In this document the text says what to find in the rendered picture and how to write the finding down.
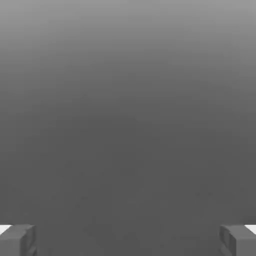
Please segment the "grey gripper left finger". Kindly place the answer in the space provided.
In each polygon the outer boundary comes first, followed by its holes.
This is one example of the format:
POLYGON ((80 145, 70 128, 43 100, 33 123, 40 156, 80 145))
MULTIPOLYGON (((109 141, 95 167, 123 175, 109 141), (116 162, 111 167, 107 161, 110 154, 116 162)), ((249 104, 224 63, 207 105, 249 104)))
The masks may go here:
POLYGON ((0 224, 0 256, 38 256, 33 224, 0 224))

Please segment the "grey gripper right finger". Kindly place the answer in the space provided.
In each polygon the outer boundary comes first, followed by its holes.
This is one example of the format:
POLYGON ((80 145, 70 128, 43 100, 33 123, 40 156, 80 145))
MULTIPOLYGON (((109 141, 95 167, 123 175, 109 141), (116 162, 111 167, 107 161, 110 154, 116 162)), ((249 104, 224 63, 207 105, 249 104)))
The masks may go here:
POLYGON ((221 225, 222 256, 256 256, 256 224, 221 225))

